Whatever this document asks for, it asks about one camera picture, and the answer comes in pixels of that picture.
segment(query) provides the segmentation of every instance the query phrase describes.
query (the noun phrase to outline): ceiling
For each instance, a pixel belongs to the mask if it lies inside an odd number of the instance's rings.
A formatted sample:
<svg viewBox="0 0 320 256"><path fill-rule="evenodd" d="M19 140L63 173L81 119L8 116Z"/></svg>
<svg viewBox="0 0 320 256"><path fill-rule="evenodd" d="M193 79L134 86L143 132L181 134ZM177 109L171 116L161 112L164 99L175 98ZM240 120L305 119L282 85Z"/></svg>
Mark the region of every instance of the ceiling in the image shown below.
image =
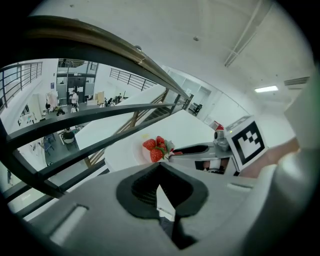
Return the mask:
<svg viewBox="0 0 320 256"><path fill-rule="evenodd" d="M296 42L297 35L286 31L285 16L275 15L273 21L271 6L270 0L47 0L33 14L79 19L98 26L141 46L152 59L169 66L173 66L169 63L173 56L180 62L197 56L213 72L217 66L227 69L224 66L229 58L232 61L226 74L241 80L234 86L254 94L253 88L294 77L297 69L301 75L310 75L309 53L301 52L304 48ZM288 41L294 47L283 49ZM285 69L279 52L285 52ZM270 100L266 95L257 96Z"/></svg>

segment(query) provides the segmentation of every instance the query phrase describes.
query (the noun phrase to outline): white countertop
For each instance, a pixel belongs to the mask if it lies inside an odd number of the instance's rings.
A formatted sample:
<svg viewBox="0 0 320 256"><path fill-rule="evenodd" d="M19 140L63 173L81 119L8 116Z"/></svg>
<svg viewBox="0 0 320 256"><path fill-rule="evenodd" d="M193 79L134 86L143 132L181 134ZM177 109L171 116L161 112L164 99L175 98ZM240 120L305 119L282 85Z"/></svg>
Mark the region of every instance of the white countertop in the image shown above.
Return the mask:
<svg viewBox="0 0 320 256"><path fill-rule="evenodd" d="M214 140L215 131L185 110L158 121L129 137L117 141L104 151L104 160L110 172L142 165L134 150L142 150L142 143L161 136L172 141L175 149Z"/></svg>

